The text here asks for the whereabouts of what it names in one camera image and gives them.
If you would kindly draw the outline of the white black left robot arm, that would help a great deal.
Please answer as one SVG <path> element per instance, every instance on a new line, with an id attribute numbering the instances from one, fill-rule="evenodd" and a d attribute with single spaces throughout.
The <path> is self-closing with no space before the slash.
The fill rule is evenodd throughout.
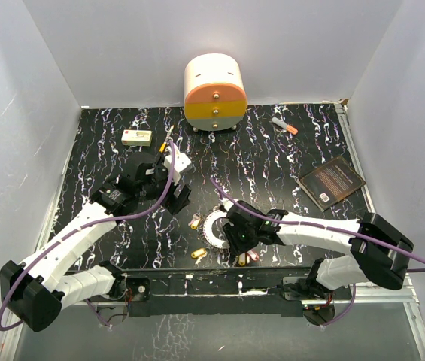
<path id="1" fill-rule="evenodd" d="M 1 311 L 10 310 L 31 330 L 46 329 L 59 313 L 94 296 L 118 300 L 126 293 L 125 274 L 109 262 L 68 275 L 68 270 L 103 235 L 125 220 L 139 220 L 158 208 L 176 215 L 189 203 L 190 188 L 177 189 L 191 160 L 176 146 L 168 155 L 137 153 L 123 171 L 109 177 L 72 221 L 22 262 L 0 269 Z"/>

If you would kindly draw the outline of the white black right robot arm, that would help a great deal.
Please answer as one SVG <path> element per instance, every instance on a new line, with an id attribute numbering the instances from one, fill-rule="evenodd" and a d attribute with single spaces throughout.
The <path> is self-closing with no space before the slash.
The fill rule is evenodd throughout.
<path id="1" fill-rule="evenodd" d="M 263 214 L 247 202 L 224 201 L 223 231 L 233 254 L 258 244 L 303 245 L 339 253 L 338 258 L 318 259 L 301 290 L 322 299 L 339 287 L 370 281 L 388 290 L 399 290 L 408 271 L 413 243 L 378 214 L 360 219 L 327 220 L 271 209 Z"/>

